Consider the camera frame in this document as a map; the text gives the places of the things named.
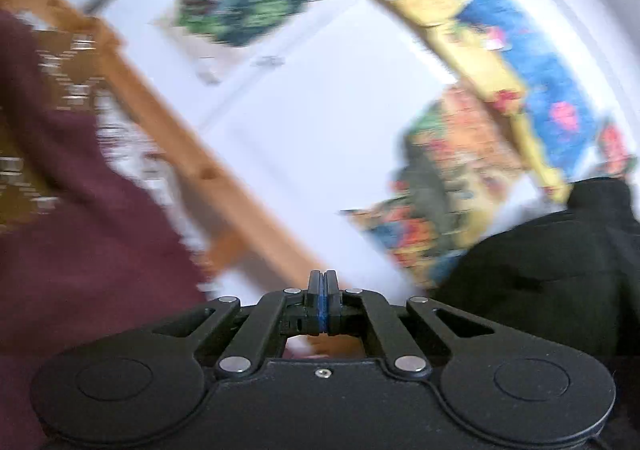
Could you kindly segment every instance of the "wooden frame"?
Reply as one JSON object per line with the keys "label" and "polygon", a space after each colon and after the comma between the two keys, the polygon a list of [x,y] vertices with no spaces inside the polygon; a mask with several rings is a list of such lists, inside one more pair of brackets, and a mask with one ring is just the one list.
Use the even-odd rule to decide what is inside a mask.
{"label": "wooden frame", "polygon": [[167,161],[228,225],[208,252],[215,273],[252,250],[291,286],[306,288],[311,270],[324,268],[259,205],[242,184],[162,104],[118,52],[120,39],[100,19],[87,17],[66,0],[0,0],[13,10],[28,10],[66,31],[94,36],[102,75],[130,116],[164,152]]}

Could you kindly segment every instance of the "silver screw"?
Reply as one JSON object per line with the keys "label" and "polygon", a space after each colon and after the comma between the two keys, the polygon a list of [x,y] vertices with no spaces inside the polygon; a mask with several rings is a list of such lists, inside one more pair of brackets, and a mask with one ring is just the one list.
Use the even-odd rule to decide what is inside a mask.
{"label": "silver screw", "polygon": [[244,356],[227,356],[218,365],[226,372],[245,372],[251,367],[251,361]]}
{"label": "silver screw", "polygon": [[318,378],[331,378],[333,373],[329,369],[316,369],[315,374]]}
{"label": "silver screw", "polygon": [[427,366],[420,356],[400,356],[394,365],[405,372],[420,372]]}

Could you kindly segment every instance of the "silver rivet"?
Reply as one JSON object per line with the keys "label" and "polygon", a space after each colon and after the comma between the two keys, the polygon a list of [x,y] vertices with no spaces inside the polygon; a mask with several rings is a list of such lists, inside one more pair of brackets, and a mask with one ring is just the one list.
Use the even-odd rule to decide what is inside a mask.
{"label": "silver rivet", "polygon": [[333,373],[329,369],[316,369],[315,374],[318,378],[331,378]]}
{"label": "silver rivet", "polygon": [[218,365],[226,372],[245,372],[251,367],[251,361],[244,356],[227,356]]}
{"label": "silver rivet", "polygon": [[420,356],[400,356],[394,365],[405,372],[420,372],[427,366],[427,362]]}

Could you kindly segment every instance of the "maroon fabric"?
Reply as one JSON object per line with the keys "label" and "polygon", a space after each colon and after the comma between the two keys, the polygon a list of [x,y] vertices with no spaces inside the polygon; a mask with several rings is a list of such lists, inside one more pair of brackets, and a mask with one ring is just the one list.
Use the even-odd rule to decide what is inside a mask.
{"label": "maroon fabric", "polygon": [[105,163],[95,117],[47,104],[38,62],[29,29],[0,12],[1,112],[61,197],[50,214],[0,234],[2,450],[43,442],[28,389],[47,357],[204,299],[164,213]]}

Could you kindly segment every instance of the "black garment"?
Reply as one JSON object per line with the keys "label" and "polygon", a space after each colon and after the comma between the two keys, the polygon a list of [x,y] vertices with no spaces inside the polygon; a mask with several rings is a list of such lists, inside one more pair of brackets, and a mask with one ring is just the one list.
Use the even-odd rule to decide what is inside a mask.
{"label": "black garment", "polygon": [[433,298],[602,359],[640,426],[640,224],[622,181],[576,183],[568,210],[485,239]]}

